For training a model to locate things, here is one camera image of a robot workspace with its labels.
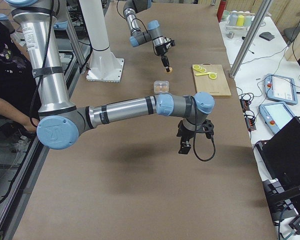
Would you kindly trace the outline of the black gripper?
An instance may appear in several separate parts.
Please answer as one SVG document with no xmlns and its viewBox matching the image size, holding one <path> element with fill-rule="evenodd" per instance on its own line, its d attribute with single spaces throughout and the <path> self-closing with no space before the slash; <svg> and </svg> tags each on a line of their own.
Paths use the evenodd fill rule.
<svg viewBox="0 0 300 240">
<path fill-rule="evenodd" d="M 162 61 L 163 66 L 165 67 L 165 70 L 167 68 L 169 68 L 170 67 L 170 63 L 169 63 L 168 57 L 166 56 L 166 53 L 168 52 L 167 44 L 163 43 L 163 44 L 160 44 L 160 45 L 156 45 L 154 47 L 154 50 L 155 50 L 155 54 L 158 57 L 161 57 L 161 61 Z"/>
<path fill-rule="evenodd" d="M 188 121 L 187 119 L 183 119 L 178 124 L 177 137 L 180 137 L 180 148 L 179 154 L 188 154 L 191 150 L 191 144 L 187 143 L 191 139 L 195 137 L 195 131 L 199 130 L 200 125 L 194 124 Z"/>
</svg>

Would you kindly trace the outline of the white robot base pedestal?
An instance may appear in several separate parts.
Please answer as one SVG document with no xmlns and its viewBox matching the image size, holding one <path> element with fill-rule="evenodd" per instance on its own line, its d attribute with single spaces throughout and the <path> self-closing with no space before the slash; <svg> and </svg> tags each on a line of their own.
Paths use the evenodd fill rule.
<svg viewBox="0 0 300 240">
<path fill-rule="evenodd" d="M 102 2 L 85 0 L 81 9 L 92 47 L 87 80 L 120 82 L 125 60 L 111 51 Z"/>
</svg>

